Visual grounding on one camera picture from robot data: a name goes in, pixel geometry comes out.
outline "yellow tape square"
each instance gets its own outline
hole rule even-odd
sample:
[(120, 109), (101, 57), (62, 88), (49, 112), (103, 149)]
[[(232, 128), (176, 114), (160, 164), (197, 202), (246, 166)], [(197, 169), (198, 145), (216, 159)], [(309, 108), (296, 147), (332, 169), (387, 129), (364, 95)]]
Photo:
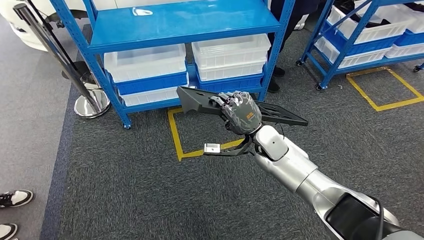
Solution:
[[(399, 80), (405, 87), (407, 87), (412, 93), (414, 93), (416, 95), (416, 98), (377, 106), (376, 103), (373, 100), (371, 100), (371, 98), (354, 81), (354, 77), (357, 77), (357, 76), (360, 76), (360, 75), (365, 75), (365, 74), (370, 74), (370, 73), (375, 73), (375, 72), (379, 72), (379, 71), (384, 71), (384, 70), (388, 71), (390, 74), (392, 74), (393, 77), (395, 77), (397, 80)], [(388, 109), (399, 108), (399, 107), (402, 107), (402, 106), (406, 106), (406, 105), (410, 105), (410, 104), (416, 104), (416, 103), (424, 101), (424, 96), (421, 95), (421, 93), (419, 93), (417, 90), (415, 90), (415, 88), (413, 88), (401, 76), (399, 76), (397, 73), (395, 73), (393, 70), (391, 70), (387, 66), (382, 66), (382, 67), (367, 69), (367, 70), (363, 70), (363, 71), (348, 73), (348, 74), (346, 74), (346, 78), (349, 81), (349, 83), (352, 84), (352, 86), (361, 94), (361, 96), (364, 99), (366, 99), (368, 101), (368, 103), (371, 105), (371, 107), (373, 107), (377, 112), (388, 110)]]
[[(181, 142), (180, 142), (180, 136), (178, 135), (177, 124), (175, 123), (175, 118), (174, 118), (174, 114), (182, 113), (182, 112), (183, 112), (183, 109), (181, 107), (168, 110), (169, 127), (171, 129), (172, 139), (175, 145), (176, 156), (178, 157), (179, 162), (181, 162), (183, 158), (199, 157), (203, 155), (203, 150), (197, 150), (197, 151), (192, 151), (187, 153), (183, 152), (183, 147), (181, 146)], [(243, 139), (239, 139), (239, 140), (230, 141), (230, 142), (221, 144), (221, 150), (235, 147), (239, 145), (242, 141)]]

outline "shoe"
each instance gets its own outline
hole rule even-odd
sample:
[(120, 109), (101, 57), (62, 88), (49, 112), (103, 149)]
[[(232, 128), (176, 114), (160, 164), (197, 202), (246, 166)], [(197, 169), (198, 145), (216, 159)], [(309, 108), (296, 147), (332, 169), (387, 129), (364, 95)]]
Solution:
[(284, 69), (278, 66), (274, 67), (274, 71), (272, 71), (273, 77), (282, 78), (284, 75), (286, 75), (286, 71), (284, 71)]
[(269, 82), (269, 86), (268, 86), (268, 93), (278, 93), (280, 91), (280, 86), (278, 86), (278, 84), (276, 83), (276, 80), (271, 77), (271, 81)]
[(34, 193), (28, 190), (16, 190), (15, 192), (0, 193), (0, 208), (15, 208), (29, 203)]
[(18, 226), (13, 223), (0, 224), (0, 240), (9, 240), (18, 231)]

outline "gray floor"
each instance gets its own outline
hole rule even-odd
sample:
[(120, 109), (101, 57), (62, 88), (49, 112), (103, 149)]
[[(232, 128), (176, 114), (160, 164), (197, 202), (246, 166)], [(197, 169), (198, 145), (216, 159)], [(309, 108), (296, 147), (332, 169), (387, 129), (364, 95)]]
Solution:
[[(59, 39), (76, 56), (63, 30)], [(28, 205), (0, 209), (0, 223), (16, 223), (22, 240), (39, 238), (56, 161), (70, 82), (47, 53), (26, 46), (0, 16), (0, 191), (28, 189)]]
[[(343, 75), (316, 91), (316, 71), (294, 64), (309, 34), (289, 39), (278, 61), (286, 69), (281, 92), (266, 98), (309, 120), (307, 127), (283, 126), (284, 134), (322, 172), (381, 199), (402, 226), (424, 235), (424, 102), (376, 112)], [(415, 63), (391, 68), (424, 93), (424, 74), (412, 73)], [(378, 104), (411, 98), (386, 72), (355, 81)], [(75, 119), (58, 239), (328, 239), (313, 212), (251, 156), (178, 162), (165, 109), (131, 118), (131, 130), (113, 111)], [(175, 119), (185, 152), (238, 138), (217, 116), (178, 113)]]

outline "blue shelving unit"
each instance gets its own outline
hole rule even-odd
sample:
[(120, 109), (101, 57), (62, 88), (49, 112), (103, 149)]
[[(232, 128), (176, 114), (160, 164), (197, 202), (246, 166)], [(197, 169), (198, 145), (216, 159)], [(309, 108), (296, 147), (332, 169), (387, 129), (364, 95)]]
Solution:
[[(424, 59), (424, 53), (422, 54), (416, 54), (416, 55), (410, 55), (410, 56), (402, 56), (402, 57), (396, 57), (396, 58), (387, 58), (384, 57), (382, 60), (379, 61), (373, 61), (370, 63), (360, 64), (360, 65), (354, 65), (350, 67), (344, 67), (339, 69), (339, 65), (342, 63), (343, 59), (348, 56), (350, 50), (352, 49), (355, 41), (357, 40), (358, 36), (362, 32), (362, 30), (365, 28), (371, 17), (374, 15), (376, 10), (380, 6), (388, 6), (393, 4), (404, 4), (409, 3), (410, 0), (367, 0), (363, 4), (361, 4), (359, 7), (355, 8), (352, 12), (347, 14), (345, 17), (340, 19), (338, 22), (336, 22), (333, 26), (328, 27), (326, 26), (326, 20), (330, 13), (330, 10), (332, 8), (332, 5), (334, 3), (334, 0), (327, 0), (324, 9), (322, 11), (321, 16), (318, 19), (318, 22), (316, 23), (315, 29), (312, 32), (312, 36), (309, 39), (309, 42), (307, 44), (306, 49), (304, 50), (301, 58), (296, 62), (298, 66), (305, 63), (307, 59), (310, 59), (312, 64), (315, 65), (318, 70), (323, 74), (323, 79), (321, 82), (316, 86), (317, 90), (326, 89), (328, 87), (328, 84), (330, 80), (333, 78), (334, 75), (337, 74), (344, 74), (369, 68), (375, 68), (380, 67), (384, 65), (390, 65), (390, 64), (396, 64), (396, 63), (402, 63), (406, 61), (412, 61), (417, 59)], [(367, 4), (369, 4), (368, 9), (366, 10), (365, 14), (359, 21), (358, 25), (356, 26), (355, 30), (353, 31), (352, 35), (349, 39), (345, 42), (343, 46), (341, 46), (340, 54), (338, 55), (337, 59), (334, 61), (334, 63), (331, 63), (330, 60), (322, 53), (320, 52), (316, 47), (315, 43), (319, 38), (326, 35), (327, 33), (331, 33), (331, 31), (335, 31), (335, 28), (340, 25), (343, 21), (350, 18), (352, 15), (354, 15), (357, 11), (365, 7)], [(328, 70), (325, 70), (320, 63), (315, 59), (314, 56), (312, 56), (312, 51), (315, 50), (319, 53), (319, 55), (325, 60), (327, 65), (329, 66)]]
[[(275, 44), (264, 68), (259, 93), (263, 101), (277, 62), (279, 48), (295, 0), (286, 0), (278, 21), (267, 8), (267, 0), (198, 0), (159, 5), (97, 10), (92, 0), (83, 0), (93, 31), (88, 43), (72, 16), (65, 0), (50, 0), (75, 41), (88, 67), (109, 97), (126, 129), (131, 127), (129, 113), (180, 105), (178, 99), (127, 107), (117, 95), (113, 81), (102, 69), (96, 55), (171, 44), (190, 43), (243, 35), (275, 33)], [(190, 84), (197, 85), (195, 67), (187, 67)]]

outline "stanchion post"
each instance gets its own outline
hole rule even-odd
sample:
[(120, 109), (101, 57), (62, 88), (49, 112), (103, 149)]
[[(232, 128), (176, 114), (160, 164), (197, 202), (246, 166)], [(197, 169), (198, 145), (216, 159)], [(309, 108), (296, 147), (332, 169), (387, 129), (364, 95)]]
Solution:
[(88, 90), (84, 86), (81, 79), (77, 77), (79, 74), (67, 64), (66, 59), (61, 55), (61, 51), (59, 51), (56, 45), (50, 40), (43, 26), (38, 23), (28, 6), (25, 3), (20, 3), (14, 6), (13, 10), (29, 25), (47, 51), (59, 62), (64, 73), (81, 94), (80, 98), (76, 100), (74, 106), (75, 112), (83, 118), (95, 118), (106, 112), (110, 107), (110, 101), (105, 93), (101, 89)]

